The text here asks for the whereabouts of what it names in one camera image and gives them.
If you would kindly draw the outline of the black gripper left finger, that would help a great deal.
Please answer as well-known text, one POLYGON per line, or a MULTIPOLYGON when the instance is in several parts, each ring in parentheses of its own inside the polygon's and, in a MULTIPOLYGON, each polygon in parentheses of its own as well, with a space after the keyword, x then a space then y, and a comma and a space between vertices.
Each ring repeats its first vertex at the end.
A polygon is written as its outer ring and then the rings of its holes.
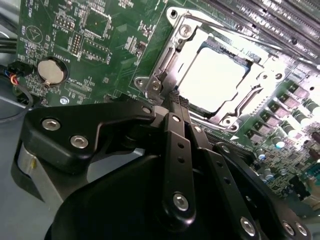
POLYGON ((24 117, 11 167, 14 182, 56 210, 87 184, 91 163, 143 148, 160 164, 155 209, 169 224, 196 216, 190 126, 183 99, 167 107, 139 101, 41 107, 24 117))

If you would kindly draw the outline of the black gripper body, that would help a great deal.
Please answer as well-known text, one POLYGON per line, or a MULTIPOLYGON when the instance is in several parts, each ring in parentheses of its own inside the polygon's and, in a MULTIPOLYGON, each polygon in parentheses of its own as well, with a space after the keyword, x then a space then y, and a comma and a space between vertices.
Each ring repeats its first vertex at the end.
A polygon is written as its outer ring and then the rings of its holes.
POLYGON ((202 173, 182 182, 194 197, 165 193, 164 165, 140 157, 71 194, 48 231, 51 240, 245 240, 248 210, 224 159, 195 158, 202 173))

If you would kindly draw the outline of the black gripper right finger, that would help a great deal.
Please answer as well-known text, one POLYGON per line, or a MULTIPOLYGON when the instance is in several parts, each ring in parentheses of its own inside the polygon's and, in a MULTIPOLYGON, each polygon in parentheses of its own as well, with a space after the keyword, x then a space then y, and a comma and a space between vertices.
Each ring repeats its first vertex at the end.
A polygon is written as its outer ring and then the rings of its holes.
POLYGON ((205 210, 211 224, 212 240, 311 240, 312 234, 289 208, 232 148, 218 142, 211 145, 207 135, 191 123, 189 101, 179 97, 179 106, 191 145, 204 172, 202 193, 213 210, 205 210))

